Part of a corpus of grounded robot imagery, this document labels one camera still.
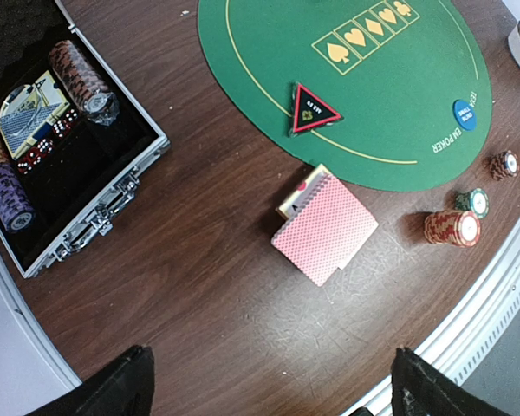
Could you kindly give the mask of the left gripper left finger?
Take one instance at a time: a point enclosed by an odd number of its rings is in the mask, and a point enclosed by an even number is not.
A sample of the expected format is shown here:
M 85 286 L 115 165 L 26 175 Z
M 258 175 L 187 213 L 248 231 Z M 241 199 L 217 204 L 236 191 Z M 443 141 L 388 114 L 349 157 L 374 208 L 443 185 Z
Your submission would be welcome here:
M 155 392 L 153 350 L 135 345 L 73 391 L 33 415 L 149 415 Z

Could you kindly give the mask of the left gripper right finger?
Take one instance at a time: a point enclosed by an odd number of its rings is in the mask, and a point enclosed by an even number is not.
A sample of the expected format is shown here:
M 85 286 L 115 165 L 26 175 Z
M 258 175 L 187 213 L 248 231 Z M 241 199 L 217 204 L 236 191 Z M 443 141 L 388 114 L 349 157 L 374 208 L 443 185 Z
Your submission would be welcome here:
M 393 415 L 507 415 L 466 392 L 410 348 L 397 348 L 392 370 Z

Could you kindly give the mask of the blue small blind button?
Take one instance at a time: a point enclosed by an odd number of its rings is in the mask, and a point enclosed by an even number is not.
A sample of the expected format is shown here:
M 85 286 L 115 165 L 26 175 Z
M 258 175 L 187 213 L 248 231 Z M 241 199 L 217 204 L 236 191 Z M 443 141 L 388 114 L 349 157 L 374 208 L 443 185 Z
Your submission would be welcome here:
M 465 131 L 474 131 L 477 127 L 477 116 L 474 107 L 465 100 L 457 99 L 452 104 L 455 121 Z

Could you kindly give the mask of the brown poker chip stack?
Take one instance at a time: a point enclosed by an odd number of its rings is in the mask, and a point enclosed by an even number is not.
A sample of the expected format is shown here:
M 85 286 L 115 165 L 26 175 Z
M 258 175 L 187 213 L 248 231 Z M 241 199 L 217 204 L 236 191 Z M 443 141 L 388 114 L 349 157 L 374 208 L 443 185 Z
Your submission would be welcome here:
M 496 181 L 516 177 L 519 172 L 517 156 L 511 150 L 494 155 L 490 162 L 490 172 Z

